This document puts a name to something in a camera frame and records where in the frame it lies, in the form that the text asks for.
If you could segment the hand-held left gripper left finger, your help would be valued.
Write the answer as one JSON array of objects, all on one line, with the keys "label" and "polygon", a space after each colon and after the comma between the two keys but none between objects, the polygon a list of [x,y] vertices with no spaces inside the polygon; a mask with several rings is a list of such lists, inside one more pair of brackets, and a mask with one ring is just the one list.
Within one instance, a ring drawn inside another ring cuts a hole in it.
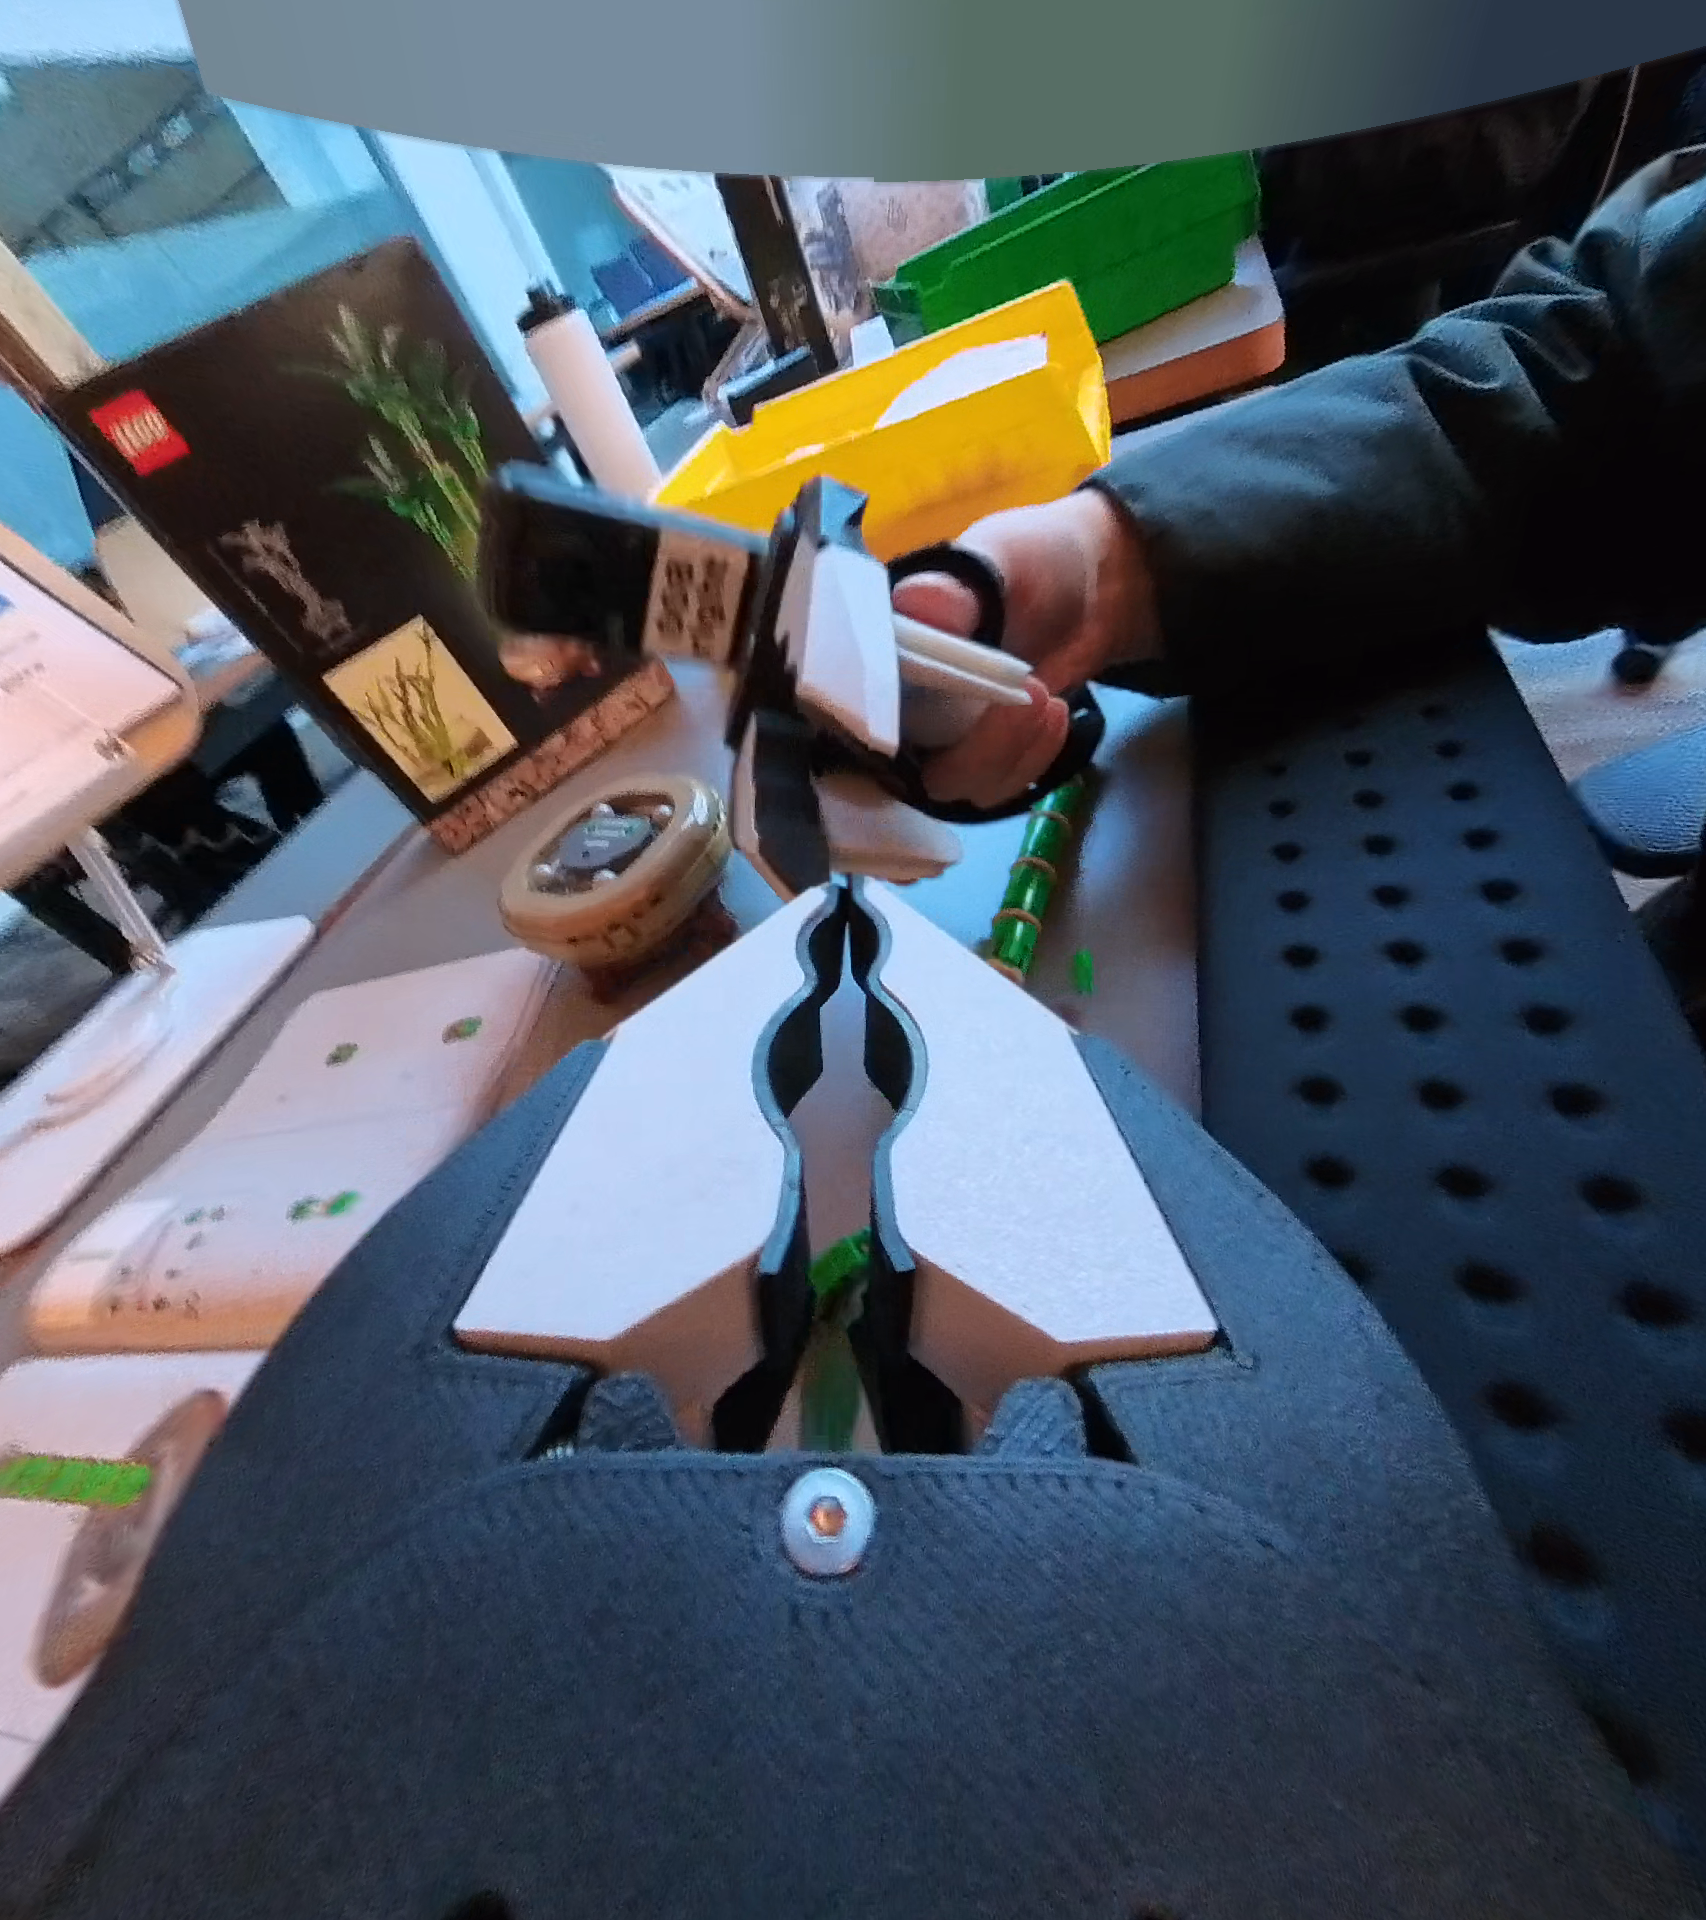
[{"label": "hand-held left gripper left finger", "polygon": [[644,1374],[686,1442],[764,1453],[813,1319],[791,1114],[840,969],[845,883],[825,883],[625,1016],[454,1336]]}]

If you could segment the green toy branch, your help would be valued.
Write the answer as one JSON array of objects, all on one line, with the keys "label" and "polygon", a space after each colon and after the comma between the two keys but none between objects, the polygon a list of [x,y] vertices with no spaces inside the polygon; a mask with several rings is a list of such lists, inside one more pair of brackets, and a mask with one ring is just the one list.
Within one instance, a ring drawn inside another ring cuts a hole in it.
[{"label": "green toy branch", "polygon": [[813,1321],[798,1364],[798,1448],[850,1453],[867,1415],[855,1328],[867,1313],[874,1233],[836,1237],[812,1264]]}]

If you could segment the green plastic bin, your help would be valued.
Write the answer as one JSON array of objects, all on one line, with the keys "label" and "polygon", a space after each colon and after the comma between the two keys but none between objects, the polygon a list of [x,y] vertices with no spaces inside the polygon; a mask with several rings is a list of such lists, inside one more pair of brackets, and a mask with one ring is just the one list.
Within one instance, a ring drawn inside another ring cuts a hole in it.
[{"label": "green plastic bin", "polygon": [[1070,281],[1097,341],[1236,281],[1261,223],[1249,152],[1070,173],[905,259],[874,288],[897,341]]}]

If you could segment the dark cardboard box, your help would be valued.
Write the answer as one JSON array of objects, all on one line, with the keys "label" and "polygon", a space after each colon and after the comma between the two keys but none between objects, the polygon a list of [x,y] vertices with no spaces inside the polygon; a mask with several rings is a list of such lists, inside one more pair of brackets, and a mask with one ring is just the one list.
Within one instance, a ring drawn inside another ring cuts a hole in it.
[{"label": "dark cardboard box", "polygon": [[722,419],[748,426],[764,405],[836,376],[840,351],[818,302],[785,180],[720,173],[715,185],[765,331],[765,362],[720,387]]}]

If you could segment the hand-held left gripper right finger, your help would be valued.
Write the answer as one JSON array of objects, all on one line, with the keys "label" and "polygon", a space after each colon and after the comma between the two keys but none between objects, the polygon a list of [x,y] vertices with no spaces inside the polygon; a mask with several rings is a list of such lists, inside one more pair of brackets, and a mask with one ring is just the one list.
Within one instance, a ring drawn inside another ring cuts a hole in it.
[{"label": "hand-held left gripper right finger", "polygon": [[1185,1358],[1218,1319],[1072,1025],[897,888],[850,883],[868,1278],[850,1329],[884,1453],[964,1453],[1008,1385]]}]

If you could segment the tan toy pot base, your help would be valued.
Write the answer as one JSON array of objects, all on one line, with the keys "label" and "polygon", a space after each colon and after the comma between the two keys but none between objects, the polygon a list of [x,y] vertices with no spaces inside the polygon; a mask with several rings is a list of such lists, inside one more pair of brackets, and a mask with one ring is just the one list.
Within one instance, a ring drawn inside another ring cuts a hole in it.
[{"label": "tan toy pot base", "polygon": [[722,901],[729,860],[729,813],[712,782],[597,782],[575,798],[537,803],[499,914],[512,941],[575,969],[597,1002],[614,1002],[738,941]]}]

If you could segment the person's right forearm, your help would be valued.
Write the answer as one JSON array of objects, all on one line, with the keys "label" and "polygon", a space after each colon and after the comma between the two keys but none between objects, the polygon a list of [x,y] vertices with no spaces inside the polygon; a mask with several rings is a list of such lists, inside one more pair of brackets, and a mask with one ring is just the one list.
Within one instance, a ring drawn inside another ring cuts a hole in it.
[{"label": "person's right forearm", "polygon": [[1503,630],[1706,626],[1706,146],[1406,341],[1201,411],[1094,486],[1153,584],[1097,679],[1158,697]]}]

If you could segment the instruction sheet on wooden stand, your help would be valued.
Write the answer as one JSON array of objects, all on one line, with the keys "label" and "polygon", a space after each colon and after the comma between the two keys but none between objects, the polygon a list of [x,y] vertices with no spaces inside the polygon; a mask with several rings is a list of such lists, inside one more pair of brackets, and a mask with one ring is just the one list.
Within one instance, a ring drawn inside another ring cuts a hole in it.
[{"label": "instruction sheet on wooden stand", "polygon": [[313,944],[308,919],[198,927],[167,944],[101,825],[66,852],[122,927],[131,969],[0,1095],[0,1269],[97,1186]]}]

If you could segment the green toy bamboo stalk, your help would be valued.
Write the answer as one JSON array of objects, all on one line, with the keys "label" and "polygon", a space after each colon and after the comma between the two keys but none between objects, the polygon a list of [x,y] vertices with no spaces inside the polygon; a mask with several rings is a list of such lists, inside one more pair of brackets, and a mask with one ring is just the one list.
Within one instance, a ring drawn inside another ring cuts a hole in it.
[{"label": "green toy bamboo stalk", "polygon": [[1030,978],[1048,910],[1072,864],[1094,792],[1097,772],[1084,771],[1072,782],[1054,785],[1023,813],[1021,842],[984,937],[984,960],[1021,986]]}]

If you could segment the white paper roll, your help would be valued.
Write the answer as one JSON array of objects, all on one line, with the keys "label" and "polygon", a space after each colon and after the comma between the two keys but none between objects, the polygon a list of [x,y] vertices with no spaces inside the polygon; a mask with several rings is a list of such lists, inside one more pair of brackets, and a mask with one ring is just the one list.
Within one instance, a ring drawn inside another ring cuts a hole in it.
[{"label": "white paper roll", "polygon": [[531,282],[521,334],[581,470],[603,495],[651,502],[661,465],[625,403],[597,324],[554,282]]}]

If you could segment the person's right hand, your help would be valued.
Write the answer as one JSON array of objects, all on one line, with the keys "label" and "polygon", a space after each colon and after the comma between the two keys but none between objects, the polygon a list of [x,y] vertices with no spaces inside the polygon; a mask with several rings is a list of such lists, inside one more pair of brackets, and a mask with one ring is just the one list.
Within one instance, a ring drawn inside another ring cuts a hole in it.
[{"label": "person's right hand", "polygon": [[1158,600],[1132,518],[1097,486],[984,514],[959,550],[1002,584],[1007,653],[1029,658],[1023,708],[987,708],[922,782],[937,803],[997,808],[1066,750],[1066,691],[1158,643]]}]

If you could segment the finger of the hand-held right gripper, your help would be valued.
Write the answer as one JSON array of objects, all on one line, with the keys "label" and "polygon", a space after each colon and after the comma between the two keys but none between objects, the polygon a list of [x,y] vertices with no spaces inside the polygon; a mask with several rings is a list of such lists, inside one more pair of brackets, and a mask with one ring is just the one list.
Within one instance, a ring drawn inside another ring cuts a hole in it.
[{"label": "finger of the hand-held right gripper", "polygon": [[729,833],[774,894],[836,879],[818,798],[818,736],[785,711],[754,708],[733,750]]},{"label": "finger of the hand-held right gripper", "polygon": [[904,674],[884,562],[840,541],[812,544],[798,561],[788,618],[797,708],[840,742],[890,758]]}]

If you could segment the black perforated surface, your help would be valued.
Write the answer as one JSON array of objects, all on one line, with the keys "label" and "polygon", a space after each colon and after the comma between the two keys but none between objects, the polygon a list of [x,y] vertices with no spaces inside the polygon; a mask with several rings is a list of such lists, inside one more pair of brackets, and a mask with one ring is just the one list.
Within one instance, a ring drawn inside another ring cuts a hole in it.
[{"label": "black perforated surface", "polygon": [[1706,1056],[1484,638],[1189,745],[1201,1116],[1447,1407],[1706,1878]]}]

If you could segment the yellow plastic bin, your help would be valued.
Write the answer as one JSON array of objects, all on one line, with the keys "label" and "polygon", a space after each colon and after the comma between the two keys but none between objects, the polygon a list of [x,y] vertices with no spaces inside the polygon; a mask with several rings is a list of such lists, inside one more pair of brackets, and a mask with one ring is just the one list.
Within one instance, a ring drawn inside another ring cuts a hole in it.
[{"label": "yellow plastic bin", "polygon": [[975,518],[1054,502],[1110,460],[1094,331],[1070,281],[715,423],[651,505],[765,534],[806,479],[867,495],[897,561]]}]

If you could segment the black toy set box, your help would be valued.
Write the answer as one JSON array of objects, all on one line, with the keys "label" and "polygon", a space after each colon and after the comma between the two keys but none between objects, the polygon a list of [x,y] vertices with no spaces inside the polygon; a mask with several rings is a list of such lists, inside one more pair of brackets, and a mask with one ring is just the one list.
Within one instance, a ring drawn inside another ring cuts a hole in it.
[{"label": "black toy set box", "polygon": [[503,672],[483,486],[554,466],[415,240],[97,371],[54,423],[441,852],[674,704],[661,663]]}]

